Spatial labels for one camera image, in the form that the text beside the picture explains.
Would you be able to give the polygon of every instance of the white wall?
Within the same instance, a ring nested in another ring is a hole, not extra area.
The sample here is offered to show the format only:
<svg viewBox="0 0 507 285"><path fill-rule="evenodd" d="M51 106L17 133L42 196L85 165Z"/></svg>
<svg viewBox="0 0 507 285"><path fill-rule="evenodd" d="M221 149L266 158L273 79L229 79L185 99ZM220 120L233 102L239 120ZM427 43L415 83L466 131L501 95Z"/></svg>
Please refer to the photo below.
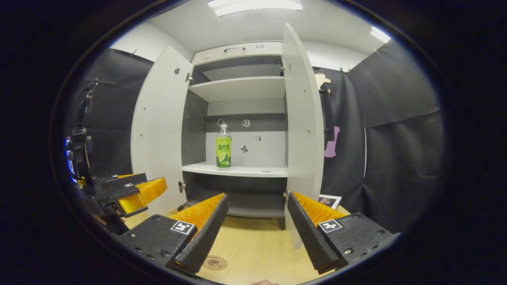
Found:
<svg viewBox="0 0 507 285"><path fill-rule="evenodd" d="M137 49L135 55L156 61L168 45L172 46L188 61L192 58L193 53L188 48L166 32L149 23L142 23L128 31L112 44L110 48L129 53Z"/></svg>
<svg viewBox="0 0 507 285"><path fill-rule="evenodd" d="M348 71L352 69L369 54L354 51L340 46L324 43L302 41L312 66L324 67L334 70Z"/></svg>

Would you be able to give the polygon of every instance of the cabinet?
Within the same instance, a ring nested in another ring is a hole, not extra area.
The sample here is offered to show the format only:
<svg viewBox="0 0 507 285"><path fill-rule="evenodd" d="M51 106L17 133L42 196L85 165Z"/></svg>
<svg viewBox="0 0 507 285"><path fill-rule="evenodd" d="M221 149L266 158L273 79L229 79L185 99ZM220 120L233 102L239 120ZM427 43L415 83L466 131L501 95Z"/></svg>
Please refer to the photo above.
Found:
<svg viewBox="0 0 507 285"><path fill-rule="evenodd" d="M219 119L233 138L227 169L215 167ZM230 191L230 215L287 219L285 190L318 199L323 144L312 66L285 24L282 42L213 48L192 63L167 47L139 93L132 169L166 178L168 189L148 205L149 214Z"/></svg>

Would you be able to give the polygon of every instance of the cabinet door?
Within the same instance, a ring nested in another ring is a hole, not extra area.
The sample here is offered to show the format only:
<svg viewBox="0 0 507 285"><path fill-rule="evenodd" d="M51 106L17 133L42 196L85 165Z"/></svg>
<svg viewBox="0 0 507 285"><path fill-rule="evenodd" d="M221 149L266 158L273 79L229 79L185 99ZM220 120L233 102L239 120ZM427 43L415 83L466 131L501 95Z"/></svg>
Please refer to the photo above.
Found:
<svg viewBox="0 0 507 285"><path fill-rule="evenodd" d="M186 203L178 182L182 173L183 108L193 65L171 46L153 64L141 87L135 106L131 132L131 158L134 173L147 178L165 177L167 190L148 204L148 214L164 215Z"/></svg>
<svg viewBox="0 0 507 285"><path fill-rule="evenodd" d="M287 191L317 200L324 164L324 126L317 81L308 55L294 29L285 24L281 58L284 65L288 118ZM287 229L301 245L285 205Z"/></svg>

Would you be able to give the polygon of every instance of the plastic bottle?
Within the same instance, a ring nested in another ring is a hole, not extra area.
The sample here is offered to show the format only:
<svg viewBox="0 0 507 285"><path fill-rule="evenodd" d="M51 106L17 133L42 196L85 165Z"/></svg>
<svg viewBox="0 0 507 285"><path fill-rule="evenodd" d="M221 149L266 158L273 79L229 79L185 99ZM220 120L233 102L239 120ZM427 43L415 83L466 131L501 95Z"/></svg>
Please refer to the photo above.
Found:
<svg viewBox="0 0 507 285"><path fill-rule="evenodd" d="M216 166L231 167L231 134L227 130L227 124L220 125L220 132L216 135Z"/></svg>

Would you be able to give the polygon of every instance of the hand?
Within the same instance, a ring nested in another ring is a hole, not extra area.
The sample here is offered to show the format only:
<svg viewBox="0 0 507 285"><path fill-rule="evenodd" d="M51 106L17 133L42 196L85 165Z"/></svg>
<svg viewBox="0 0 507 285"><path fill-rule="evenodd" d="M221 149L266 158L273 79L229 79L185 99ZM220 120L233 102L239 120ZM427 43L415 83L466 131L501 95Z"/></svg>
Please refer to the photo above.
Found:
<svg viewBox="0 0 507 285"><path fill-rule="evenodd" d="M251 285L279 285L278 283L271 283L267 280L262 280L257 283L252 283Z"/></svg>

